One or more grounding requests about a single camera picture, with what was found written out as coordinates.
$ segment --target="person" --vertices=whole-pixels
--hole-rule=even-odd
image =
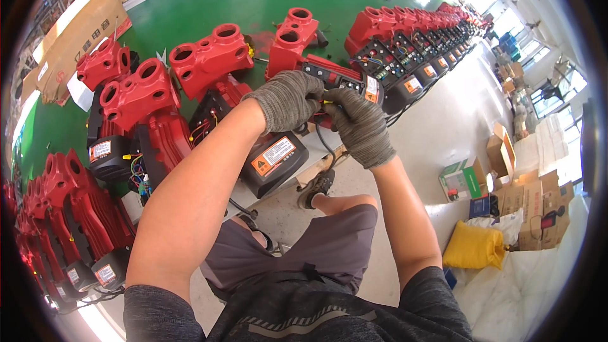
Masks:
[[[395,259],[398,307],[355,296],[370,258],[374,197],[331,197],[334,172],[318,176],[299,204],[320,209],[285,255],[226,204],[255,140],[296,128],[324,110],[346,149],[376,181]],[[197,267],[228,296],[207,337],[190,305]],[[126,276],[129,341],[472,340],[441,269],[428,214],[391,147],[380,106],[346,88],[324,91],[303,72],[280,72],[243,97],[158,186],[139,223]]]

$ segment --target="knee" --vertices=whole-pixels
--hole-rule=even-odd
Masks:
[[[353,200],[354,201],[353,201],[352,206],[368,204],[368,205],[374,206],[376,209],[378,209],[378,202],[376,201],[376,198],[374,198],[373,196],[371,196],[369,194],[355,195]]]

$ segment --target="hand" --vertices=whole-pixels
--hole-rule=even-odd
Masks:
[[[380,106],[347,88],[333,88],[323,95],[323,99],[333,102],[323,107],[331,116],[344,146],[364,169],[384,165],[395,157]]]
[[[266,130],[269,132],[286,132],[293,130],[315,112],[321,110],[323,81],[298,70],[284,70],[252,93],[247,98],[257,99],[264,117]]]

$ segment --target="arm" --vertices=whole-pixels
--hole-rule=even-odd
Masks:
[[[399,156],[370,171],[376,179],[384,225],[403,291],[420,270],[432,265],[441,268],[437,235]]]
[[[217,238],[228,198],[254,142],[260,134],[304,123],[320,109],[322,93],[321,80],[303,72],[280,72],[243,96],[146,203],[126,287],[152,285],[190,302],[190,277]]]
[[[245,100],[167,175],[143,210],[127,287],[154,285],[190,302],[190,277],[211,250],[232,187],[265,126],[257,101]]]
[[[421,269],[441,267],[435,230],[416,189],[390,145],[384,113],[352,90],[335,88],[325,106],[351,156],[376,179],[384,222],[397,265],[401,290]]]

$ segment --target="green box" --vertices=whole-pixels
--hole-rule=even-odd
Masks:
[[[448,202],[474,200],[489,193],[486,175],[476,156],[446,166],[439,182]]]

